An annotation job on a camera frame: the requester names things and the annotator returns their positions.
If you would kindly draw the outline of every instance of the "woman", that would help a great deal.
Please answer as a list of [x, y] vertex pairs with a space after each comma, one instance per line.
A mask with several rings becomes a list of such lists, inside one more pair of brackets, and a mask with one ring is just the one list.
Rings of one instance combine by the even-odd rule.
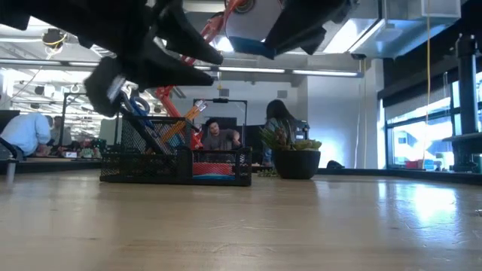
[[[294, 141], [294, 131], [296, 130], [296, 119], [291, 115], [286, 108], [285, 104], [276, 99], [271, 101], [268, 106], [266, 107], [266, 124], [264, 125], [265, 129], [270, 129], [274, 131], [277, 127], [284, 124], [285, 128], [288, 128], [289, 135], [288, 138], [291, 141]], [[264, 145], [263, 151], [263, 165], [264, 166], [272, 166], [272, 151], [266, 145]]]

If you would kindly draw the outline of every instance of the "long dark hair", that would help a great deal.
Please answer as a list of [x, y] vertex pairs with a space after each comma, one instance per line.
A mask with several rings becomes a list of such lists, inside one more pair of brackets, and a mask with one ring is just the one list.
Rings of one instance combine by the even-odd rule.
[[294, 123], [294, 117], [290, 114], [286, 105], [281, 100], [273, 100], [266, 107], [266, 119], [287, 120]]

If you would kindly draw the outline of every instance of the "black plant pot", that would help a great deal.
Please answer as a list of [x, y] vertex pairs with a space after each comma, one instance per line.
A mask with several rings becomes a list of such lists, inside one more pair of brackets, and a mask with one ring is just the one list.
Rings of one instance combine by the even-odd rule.
[[318, 170], [319, 151], [274, 151], [273, 162], [281, 178], [309, 180]]

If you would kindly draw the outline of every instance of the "man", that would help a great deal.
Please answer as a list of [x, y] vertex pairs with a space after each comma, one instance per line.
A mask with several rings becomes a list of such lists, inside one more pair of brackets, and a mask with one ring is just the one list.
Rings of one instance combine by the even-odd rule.
[[241, 145], [239, 133], [232, 129], [219, 129], [216, 119], [209, 119], [206, 126], [209, 128], [209, 135], [203, 142], [205, 150], [231, 151], [233, 147]]
[[35, 153], [37, 148], [45, 149], [50, 141], [52, 117], [40, 113], [23, 114], [14, 117], [0, 135], [17, 149], [17, 159]]
[[[53, 139], [54, 146], [59, 145], [61, 130], [62, 130], [62, 117], [55, 116], [55, 118], [53, 119], [53, 129], [52, 129], [52, 139]], [[64, 127], [62, 146], [68, 146], [70, 144], [72, 144], [72, 136], [70, 134], [70, 129], [68, 129], [68, 127]]]

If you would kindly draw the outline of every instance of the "table surface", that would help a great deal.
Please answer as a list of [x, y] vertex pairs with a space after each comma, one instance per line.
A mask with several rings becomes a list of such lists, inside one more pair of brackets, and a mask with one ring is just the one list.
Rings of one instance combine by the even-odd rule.
[[92, 170], [0, 181], [0, 270], [482, 270], [482, 187], [98, 180]]

